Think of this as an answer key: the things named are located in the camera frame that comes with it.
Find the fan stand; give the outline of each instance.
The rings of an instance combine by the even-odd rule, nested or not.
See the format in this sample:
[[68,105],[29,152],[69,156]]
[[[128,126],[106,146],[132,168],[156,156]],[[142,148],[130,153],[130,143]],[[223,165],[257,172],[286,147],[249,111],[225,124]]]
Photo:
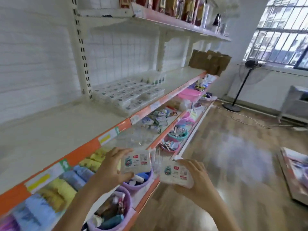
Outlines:
[[247,73],[247,75],[246,75],[246,77],[245,77],[245,79],[244,79],[244,81],[243,81],[243,83],[242,83],[242,85],[241,85],[241,88],[240,88],[240,90],[238,91],[238,93],[237,93],[237,95],[236,95],[236,97],[235,97],[233,103],[232,103],[232,104],[230,104],[230,103],[224,103],[224,104],[222,105],[225,109],[227,109],[227,110],[229,110],[229,111],[233,111],[233,112],[239,112],[239,111],[241,111],[241,108],[240,108],[239,106],[235,105],[235,102],[237,101],[237,98],[238,98],[238,96],[240,95],[240,93],[241,93],[241,91],[242,91],[242,89],[243,89],[243,86],[244,86],[244,84],[245,84],[245,82],[246,82],[248,76],[250,75],[250,73],[252,72],[252,70],[253,70],[254,68],[255,68],[255,67],[252,67],[252,68],[249,69],[249,71],[248,71],[248,73]]

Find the fan base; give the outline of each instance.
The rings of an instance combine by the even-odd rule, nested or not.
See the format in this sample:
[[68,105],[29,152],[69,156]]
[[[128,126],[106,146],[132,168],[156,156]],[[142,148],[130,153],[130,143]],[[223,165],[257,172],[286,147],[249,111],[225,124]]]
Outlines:
[[224,103],[222,105],[225,109],[228,109],[229,111],[232,111],[232,112],[239,112],[241,111],[241,108],[237,105],[232,105],[230,103]]

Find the price label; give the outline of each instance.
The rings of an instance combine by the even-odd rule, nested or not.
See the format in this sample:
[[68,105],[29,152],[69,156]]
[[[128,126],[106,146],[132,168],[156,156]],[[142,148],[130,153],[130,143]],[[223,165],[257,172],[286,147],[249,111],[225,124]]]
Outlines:
[[34,178],[27,181],[25,183],[25,186],[27,187],[27,190],[31,194],[34,194],[40,188],[44,187],[49,182],[51,182],[53,179],[59,177],[65,171],[68,171],[69,168],[70,165],[68,164],[67,160],[63,159],[60,162],[51,166],[49,169],[45,170],[44,172],[40,173],[39,175],[36,175]]
[[108,131],[107,133],[103,134],[102,136],[99,136],[98,141],[100,145],[103,146],[105,143],[115,138],[119,133],[120,133],[119,128],[115,127],[110,131]]
[[154,104],[150,105],[151,111],[154,111],[155,109],[157,109],[160,106],[160,102],[156,101]]
[[136,124],[138,121],[141,120],[141,118],[139,117],[139,115],[134,115],[130,118],[132,125]]

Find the left hand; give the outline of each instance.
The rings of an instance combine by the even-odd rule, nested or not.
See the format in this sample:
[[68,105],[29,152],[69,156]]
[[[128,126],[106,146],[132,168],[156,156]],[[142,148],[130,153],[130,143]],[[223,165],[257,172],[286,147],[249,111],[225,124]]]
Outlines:
[[134,176],[133,172],[121,174],[121,172],[117,170],[121,158],[132,151],[133,149],[131,148],[114,147],[111,151],[106,153],[106,157],[101,166],[87,183],[90,184],[92,189],[95,188],[98,198],[117,185],[129,181]]

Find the window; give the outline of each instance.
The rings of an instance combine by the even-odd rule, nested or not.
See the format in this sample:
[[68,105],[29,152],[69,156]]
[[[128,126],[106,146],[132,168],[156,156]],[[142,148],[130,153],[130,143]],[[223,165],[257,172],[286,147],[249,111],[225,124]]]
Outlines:
[[308,0],[269,0],[244,61],[308,70]]

